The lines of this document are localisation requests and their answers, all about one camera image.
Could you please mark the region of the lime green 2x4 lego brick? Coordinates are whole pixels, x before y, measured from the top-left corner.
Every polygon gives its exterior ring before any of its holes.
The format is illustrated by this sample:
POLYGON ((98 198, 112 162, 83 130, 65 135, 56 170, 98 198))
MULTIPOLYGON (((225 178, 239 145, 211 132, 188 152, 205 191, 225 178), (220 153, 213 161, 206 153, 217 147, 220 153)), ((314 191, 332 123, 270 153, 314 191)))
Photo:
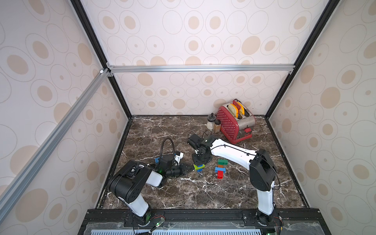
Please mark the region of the lime green 2x4 lego brick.
POLYGON ((202 164, 202 165, 195 165, 194 164, 194 169, 197 171, 198 169, 203 169, 203 168, 205 168, 205 165, 204 164, 202 164))

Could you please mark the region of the red 2x2 lego brick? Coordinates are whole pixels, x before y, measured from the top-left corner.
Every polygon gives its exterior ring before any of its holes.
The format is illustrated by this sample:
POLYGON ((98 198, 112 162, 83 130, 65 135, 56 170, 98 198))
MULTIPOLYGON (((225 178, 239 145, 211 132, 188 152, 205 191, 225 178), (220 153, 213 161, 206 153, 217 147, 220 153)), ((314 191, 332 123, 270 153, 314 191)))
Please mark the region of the red 2x2 lego brick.
POLYGON ((224 177, 224 172, 223 171, 218 171, 217 172, 217 179, 223 179, 224 177))

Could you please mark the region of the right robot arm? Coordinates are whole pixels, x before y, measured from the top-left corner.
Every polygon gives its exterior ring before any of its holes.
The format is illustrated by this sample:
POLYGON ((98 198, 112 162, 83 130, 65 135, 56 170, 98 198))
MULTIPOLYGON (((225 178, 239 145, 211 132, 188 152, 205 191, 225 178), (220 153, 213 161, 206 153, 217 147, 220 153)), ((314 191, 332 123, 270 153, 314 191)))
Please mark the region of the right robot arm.
POLYGON ((262 226, 272 223, 275 209, 273 189, 275 181, 279 178, 275 164, 266 150, 244 149, 214 135, 202 138, 197 134, 192 134, 188 137, 187 143, 195 150, 192 158, 196 165, 205 165, 212 159, 212 156, 217 156, 247 169, 250 182, 257 190, 258 223, 262 226))

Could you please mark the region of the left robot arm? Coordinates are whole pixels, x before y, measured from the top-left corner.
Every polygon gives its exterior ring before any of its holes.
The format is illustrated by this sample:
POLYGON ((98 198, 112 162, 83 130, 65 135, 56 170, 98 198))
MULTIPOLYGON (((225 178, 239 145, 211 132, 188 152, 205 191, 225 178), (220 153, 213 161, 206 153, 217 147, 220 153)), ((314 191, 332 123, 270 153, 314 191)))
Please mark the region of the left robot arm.
POLYGON ((107 190, 125 203, 143 224, 151 218, 151 209, 141 191, 145 185, 161 188, 169 178, 177 178, 195 170, 193 164, 181 161, 182 152, 167 154, 155 159, 154 164, 128 161, 109 180, 107 190))

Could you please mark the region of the brown spice jar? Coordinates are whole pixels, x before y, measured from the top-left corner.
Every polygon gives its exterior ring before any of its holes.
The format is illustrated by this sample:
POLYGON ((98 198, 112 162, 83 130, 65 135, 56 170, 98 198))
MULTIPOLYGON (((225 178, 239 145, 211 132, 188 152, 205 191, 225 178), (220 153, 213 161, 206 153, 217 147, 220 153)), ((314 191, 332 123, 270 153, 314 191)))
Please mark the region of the brown spice jar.
POLYGON ((219 119, 216 119, 214 121, 214 125, 213 125, 213 132, 214 133, 219 133, 220 129, 221 129, 221 121, 219 119))

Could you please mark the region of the glass jar with black lid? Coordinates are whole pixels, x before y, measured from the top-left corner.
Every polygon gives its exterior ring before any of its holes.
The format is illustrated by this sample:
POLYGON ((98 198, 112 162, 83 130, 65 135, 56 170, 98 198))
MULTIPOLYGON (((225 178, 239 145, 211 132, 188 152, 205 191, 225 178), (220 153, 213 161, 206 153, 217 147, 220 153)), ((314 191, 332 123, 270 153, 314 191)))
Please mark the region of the glass jar with black lid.
POLYGON ((213 131, 215 120, 216 120, 216 115, 214 113, 211 113, 207 116, 206 127, 208 130, 213 131))

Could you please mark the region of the red polka dot toaster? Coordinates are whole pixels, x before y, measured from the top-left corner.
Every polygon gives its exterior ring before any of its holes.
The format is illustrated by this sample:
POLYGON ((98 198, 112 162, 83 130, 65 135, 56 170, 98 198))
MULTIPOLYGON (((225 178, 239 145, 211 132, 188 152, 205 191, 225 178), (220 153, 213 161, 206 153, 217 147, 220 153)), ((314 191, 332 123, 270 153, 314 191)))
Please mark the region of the red polka dot toaster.
MULTIPOLYGON (((230 103, 233 104, 235 100, 239 101, 238 99, 234 99, 230 103)), ((231 144, 237 144, 239 142, 252 138, 252 132, 254 130, 254 127, 256 126, 255 116, 241 101, 239 102, 245 109, 244 116, 239 114, 238 118, 234 118, 227 108, 230 103, 221 105, 216 116, 217 119, 221 121, 220 131, 231 144)))

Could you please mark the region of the toy bread slice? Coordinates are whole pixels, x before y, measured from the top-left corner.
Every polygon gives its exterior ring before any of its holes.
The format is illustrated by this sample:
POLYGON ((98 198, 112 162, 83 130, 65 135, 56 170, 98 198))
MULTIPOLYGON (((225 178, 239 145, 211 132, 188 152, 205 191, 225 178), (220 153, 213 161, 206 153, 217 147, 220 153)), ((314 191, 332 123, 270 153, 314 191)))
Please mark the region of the toy bread slice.
POLYGON ((238 116, 239 116, 239 110, 238 110, 238 108, 235 105, 233 105, 232 103, 230 103, 227 106, 227 108, 228 108, 229 112, 232 114, 232 116, 234 118, 238 118, 238 116))

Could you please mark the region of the yellow toy slice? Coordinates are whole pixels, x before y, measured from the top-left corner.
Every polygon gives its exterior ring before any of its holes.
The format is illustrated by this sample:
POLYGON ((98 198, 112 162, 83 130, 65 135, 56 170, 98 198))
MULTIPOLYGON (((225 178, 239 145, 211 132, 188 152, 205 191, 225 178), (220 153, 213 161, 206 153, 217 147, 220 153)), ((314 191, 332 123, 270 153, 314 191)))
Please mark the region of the yellow toy slice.
POLYGON ((237 100, 235 100, 233 102, 233 104, 237 107, 237 109, 239 111, 239 114, 241 114, 242 116, 244 116, 245 115, 245 109, 244 109, 243 105, 239 101, 237 101, 237 100))

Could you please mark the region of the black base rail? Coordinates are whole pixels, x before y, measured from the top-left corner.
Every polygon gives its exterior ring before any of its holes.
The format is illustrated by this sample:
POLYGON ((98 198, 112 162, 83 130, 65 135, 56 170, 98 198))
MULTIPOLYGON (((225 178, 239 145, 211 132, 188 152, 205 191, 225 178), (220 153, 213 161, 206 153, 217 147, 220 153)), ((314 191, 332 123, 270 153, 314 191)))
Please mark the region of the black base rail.
POLYGON ((89 210, 80 235, 329 235, 319 209, 277 209, 268 225, 255 209, 153 210, 141 226, 130 210, 89 210))

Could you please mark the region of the horizontal aluminium rail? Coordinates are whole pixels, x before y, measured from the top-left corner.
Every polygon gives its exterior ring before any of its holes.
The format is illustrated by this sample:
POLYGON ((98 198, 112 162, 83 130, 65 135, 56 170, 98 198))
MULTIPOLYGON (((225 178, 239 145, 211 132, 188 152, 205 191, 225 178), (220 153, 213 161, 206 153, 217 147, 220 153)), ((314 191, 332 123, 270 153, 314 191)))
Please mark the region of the horizontal aluminium rail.
POLYGON ((233 72, 233 71, 293 71, 294 64, 253 64, 253 65, 171 65, 171 66, 113 66, 111 73, 164 73, 164 72, 233 72))

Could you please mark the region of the left diagonal aluminium rail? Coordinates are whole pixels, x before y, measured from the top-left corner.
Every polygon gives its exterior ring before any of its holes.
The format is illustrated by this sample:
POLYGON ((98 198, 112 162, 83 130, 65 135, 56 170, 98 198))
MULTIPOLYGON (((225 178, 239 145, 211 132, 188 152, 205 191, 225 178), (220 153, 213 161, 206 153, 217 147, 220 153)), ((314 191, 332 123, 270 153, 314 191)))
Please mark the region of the left diagonal aluminium rail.
POLYGON ((24 191, 33 181, 47 159, 51 156, 57 145, 71 128, 77 117, 86 107, 96 90, 110 74, 108 68, 103 68, 93 79, 87 89, 82 93, 76 103, 62 118, 60 123, 37 149, 30 161, 21 170, 19 175, 12 181, 8 189, 1 196, 1 223, 7 218, 24 191))

